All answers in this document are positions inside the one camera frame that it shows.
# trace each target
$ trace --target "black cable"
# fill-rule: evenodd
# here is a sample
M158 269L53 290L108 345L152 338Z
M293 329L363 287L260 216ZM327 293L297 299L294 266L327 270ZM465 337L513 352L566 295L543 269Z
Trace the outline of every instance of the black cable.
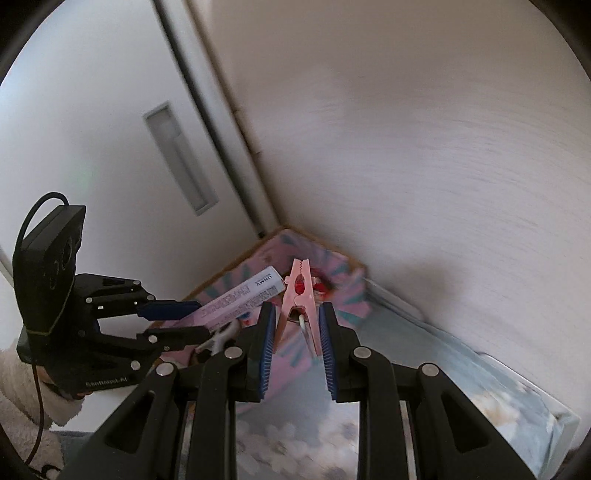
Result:
M39 470L34 469L31 465L29 465L29 470L34 473L35 475L37 475L39 478L47 478L47 475L44 475L43 472L40 472Z
M68 199L66 198L66 196L64 194L58 193L58 192L50 192L50 193L46 193L43 197L41 197L39 200L37 200L35 205L33 205L31 210L29 210L29 213L25 217L25 221L23 221L23 223L21 225L21 229L18 232L17 243L14 246L14 255L12 256L12 267L13 267L13 270L15 273L15 275L14 275L14 289L15 289L15 291L17 290L17 288L20 287L20 279L19 279L18 272L20 271L19 267L20 267L20 260L21 260L22 241L25 238L25 233L27 232L27 228L29 227L31 220L33 220L33 217L35 216L35 214L37 213L39 208L41 208L41 205L43 205L46 201L48 201L50 199L58 199L58 200L61 200L62 202L64 202L64 205L66 205L66 206L69 205ZM33 379L35 380L35 389L37 390L37 400L39 402L39 430L37 431L37 438L35 439L35 445L33 445L33 449L31 450L31 453L29 453L27 460L25 460L25 465L29 465L33 461L33 459L35 458L35 455L37 454L37 450L39 450L39 445L41 445L41 438L43 436L43 424L45 423L45 411L43 409L43 398L41 396L41 387L39 385L39 375L37 373L37 366L36 366L35 362L31 363L31 368L33 369Z
M37 400L39 401L39 430L37 430L37 438L35 439L35 445L33 445L33 449L27 460L25 460L25 465L30 465L37 454L37 450L39 450L39 445L41 445L41 437L43 435L43 424L45 423L45 411L43 410L43 398L41 396L41 387L39 386L39 375L37 374L37 366L35 364L31 364L33 368L33 378L35 379L35 389L37 390Z

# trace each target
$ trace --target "metal bolt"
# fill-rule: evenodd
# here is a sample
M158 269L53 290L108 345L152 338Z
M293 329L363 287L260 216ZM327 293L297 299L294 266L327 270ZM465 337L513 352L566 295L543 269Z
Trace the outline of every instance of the metal bolt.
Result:
M166 377L174 372L174 365L169 363L160 364L156 367L156 374L161 377Z
M226 351L223 354L226 355L227 358L238 358L242 355L242 349L239 346L231 346L226 348Z
M369 358L371 356L371 350L366 346L358 346L353 350L353 355L357 358Z
M436 377L439 375L439 367L433 364L424 364L421 371L428 377Z

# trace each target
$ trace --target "white fluffy fabric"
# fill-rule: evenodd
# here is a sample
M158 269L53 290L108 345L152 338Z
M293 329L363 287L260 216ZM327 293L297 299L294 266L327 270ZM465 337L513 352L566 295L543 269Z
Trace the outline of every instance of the white fluffy fabric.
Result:
M36 470L45 465L63 468L60 442L50 432L55 422L64 426L78 414L82 400L65 400L41 383L41 396L45 411L45 422L41 445L31 462ZM0 424L22 459L26 459L35 444L40 421L37 390L30 365L19 359L13 344L8 350L0 351Z

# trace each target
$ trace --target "pink packaging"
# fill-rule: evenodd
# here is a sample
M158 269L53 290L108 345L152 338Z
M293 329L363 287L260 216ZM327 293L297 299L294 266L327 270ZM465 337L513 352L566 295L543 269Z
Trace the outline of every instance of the pink packaging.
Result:
M283 229L270 237L249 258L196 293L192 299L205 305L269 266L273 266L280 274L287 275L294 258L300 260L309 258L310 267L322 272L333 287L328 301L331 301L335 307L339 324L357 328L371 309L365 299L365 268L359 264L351 268L350 263L356 262L350 262L345 255L314 242L290 228ZM273 302L280 306L281 298L274 297ZM253 310L250 315L243 315L240 318L242 326L256 323L258 312L259 308ZM189 315L175 324L169 322L166 326L191 325L193 325L193 319ZM286 329L283 337L286 340L282 341L277 353L273 356L266 398L272 397L283 386L312 366L313 360L304 336L297 332L299 327L294 325L293 329L291 333ZM169 352L166 358L187 365L192 350L192 347L188 347L181 352Z

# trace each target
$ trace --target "clothespin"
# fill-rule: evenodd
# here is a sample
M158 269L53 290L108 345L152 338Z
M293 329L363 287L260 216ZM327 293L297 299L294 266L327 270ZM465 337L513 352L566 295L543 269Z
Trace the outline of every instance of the clothespin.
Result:
M283 295L281 313L275 330L274 351L277 351L287 322L290 321L291 312L296 310L300 314L300 325L306 336L310 352L312 355L319 356L322 354L322 347L320 346L320 328L318 325L316 304L314 302L310 260L295 259L291 267L290 276L285 278L285 285L287 288Z

